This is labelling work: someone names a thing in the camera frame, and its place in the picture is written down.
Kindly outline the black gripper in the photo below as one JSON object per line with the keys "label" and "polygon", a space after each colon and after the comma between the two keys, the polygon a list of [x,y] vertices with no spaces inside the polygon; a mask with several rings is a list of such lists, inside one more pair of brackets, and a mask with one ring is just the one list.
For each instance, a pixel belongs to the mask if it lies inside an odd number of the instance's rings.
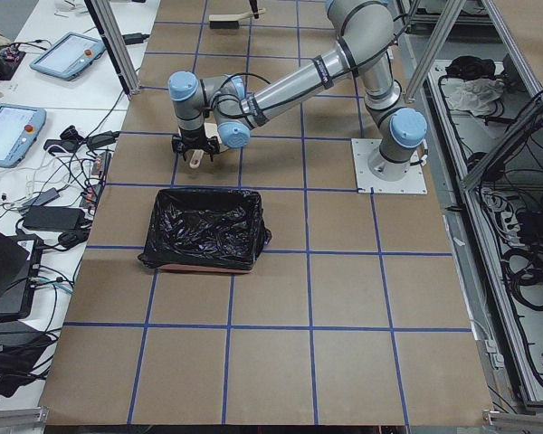
{"label": "black gripper", "polygon": [[175,154],[180,155],[184,161],[187,161],[186,153],[190,150],[201,150],[210,156],[214,161],[214,156],[220,153],[220,144],[216,136],[208,137],[204,130],[183,130],[181,134],[176,133],[171,137],[171,146]]}

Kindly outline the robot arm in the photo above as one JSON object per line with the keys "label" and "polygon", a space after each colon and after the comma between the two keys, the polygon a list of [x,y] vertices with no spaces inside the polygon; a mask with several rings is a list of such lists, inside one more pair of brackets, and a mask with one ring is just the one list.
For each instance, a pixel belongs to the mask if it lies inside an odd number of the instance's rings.
{"label": "robot arm", "polygon": [[210,156],[221,146],[241,148],[251,132],[344,79],[358,78],[365,88],[365,106],[382,136],[378,153],[401,165],[424,140],[427,122],[402,101],[387,57],[395,41],[395,23],[385,1],[328,1],[328,19],[336,32],[333,47],[298,70],[248,93],[236,74],[198,78],[177,71],[168,80],[178,131],[175,153],[202,150]]}

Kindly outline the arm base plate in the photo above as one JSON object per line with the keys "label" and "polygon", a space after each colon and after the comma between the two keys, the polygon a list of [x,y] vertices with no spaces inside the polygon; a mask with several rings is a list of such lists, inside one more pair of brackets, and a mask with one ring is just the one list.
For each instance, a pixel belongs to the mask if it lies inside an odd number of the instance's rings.
{"label": "arm base plate", "polygon": [[374,194],[427,194],[418,152],[414,151],[408,162],[391,163],[381,156],[380,143],[380,139],[351,140],[357,191]]}

